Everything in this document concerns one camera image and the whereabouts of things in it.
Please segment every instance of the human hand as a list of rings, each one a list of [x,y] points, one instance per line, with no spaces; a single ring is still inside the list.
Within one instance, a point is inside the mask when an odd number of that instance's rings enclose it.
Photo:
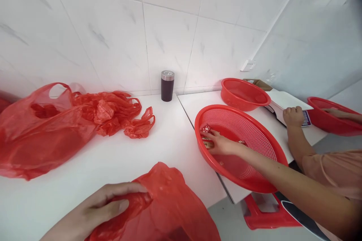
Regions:
[[[324,108],[322,110],[330,113],[332,116],[337,117],[338,119],[347,119],[350,116],[350,113],[334,108]]]
[[[210,138],[214,142],[214,148],[209,149],[209,152],[212,155],[231,155],[236,154],[237,150],[244,146],[238,142],[227,139],[226,137],[220,135],[219,132],[211,130],[213,134],[200,132],[203,136]]]
[[[94,228],[128,208],[128,200],[108,203],[113,197],[137,192],[146,193],[147,189],[139,183],[103,186],[71,210],[40,241],[84,241]]]
[[[283,118],[287,127],[301,127],[304,122],[303,110],[300,106],[288,107],[283,111]]]

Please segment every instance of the thermos bottle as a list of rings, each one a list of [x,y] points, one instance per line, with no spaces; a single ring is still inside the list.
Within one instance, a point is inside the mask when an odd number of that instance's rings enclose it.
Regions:
[[[175,74],[172,71],[161,72],[161,99],[164,102],[172,100],[173,82],[175,81]]]

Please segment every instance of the white table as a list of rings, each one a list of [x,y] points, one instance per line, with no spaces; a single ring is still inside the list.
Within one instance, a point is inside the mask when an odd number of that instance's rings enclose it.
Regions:
[[[225,104],[221,99],[220,91],[179,95],[178,98],[193,126],[195,124],[196,115],[202,108],[212,104]],[[270,131],[283,149],[288,163],[292,162],[294,159],[289,151],[287,129],[284,125],[282,125],[274,115],[264,107],[249,111],[247,114],[255,118]],[[306,139],[311,145],[316,144],[328,134],[314,125],[303,128],[303,131]],[[238,203],[251,193],[251,191],[234,184],[224,176],[220,176],[220,179],[224,183],[228,196],[233,203]]]
[[[0,240],[39,240],[58,220],[101,186],[132,181],[158,161],[179,169],[186,184],[206,207],[225,198],[215,171],[203,159],[195,132],[176,95],[141,96],[143,110],[152,106],[156,124],[146,139],[123,132],[96,136],[59,168],[33,179],[0,177]]]

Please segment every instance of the red plastic basin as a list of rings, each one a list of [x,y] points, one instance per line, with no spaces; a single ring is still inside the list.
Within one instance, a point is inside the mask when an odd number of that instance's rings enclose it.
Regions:
[[[274,193],[277,189],[259,172],[237,156],[212,156],[206,149],[200,128],[206,124],[233,141],[243,140],[254,151],[288,166],[285,154],[272,134],[256,119],[227,105],[209,105],[201,109],[195,120],[199,150],[206,162],[235,184],[258,193]]]
[[[221,81],[221,86],[221,99],[224,103],[241,111],[252,111],[271,102],[264,90],[245,80],[225,78]]]
[[[334,108],[348,113],[359,114],[347,107],[335,102],[325,100],[318,97],[309,97],[308,104],[314,109],[308,110],[310,121],[313,125],[328,133],[339,136],[358,136],[362,135],[362,125],[351,120],[338,119],[328,112],[323,111],[324,108]]]

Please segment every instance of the red plastic bag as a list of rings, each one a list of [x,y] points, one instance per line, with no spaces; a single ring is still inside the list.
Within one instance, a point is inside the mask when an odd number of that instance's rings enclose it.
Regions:
[[[57,84],[66,90],[51,99]],[[26,180],[43,175],[74,156],[96,132],[112,136],[125,129],[130,138],[147,137],[155,116],[150,107],[133,120],[141,109],[128,93],[82,95],[63,83],[46,85],[0,114],[0,175]]]
[[[121,215],[99,225],[85,241],[220,241],[219,232],[201,200],[176,168],[158,162],[138,177],[148,193],[128,199]]]
[[[83,109],[73,106],[66,88],[57,99],[46,85],[8,106],[0,114],[0,175],[30,180],[60,166],[95,135],[97,125],[84,119]]]
[[[6,107],[11,105],[11,103],[5,99],[0,98],[0,113],[5,110]]]
[[[112,136],[119,130],[125,129],[124,134],[130,138],[147,137],[149,130],[155,124],[152,107],[146,109],[140,120],[132,120],[141,112],[142,107],[137,98],[131,98],[130,94],[125,92],[79,94],[75,97],[74,105],[89,106],[84,112],[84,118],[99,124],[98,134],[102,136]]]

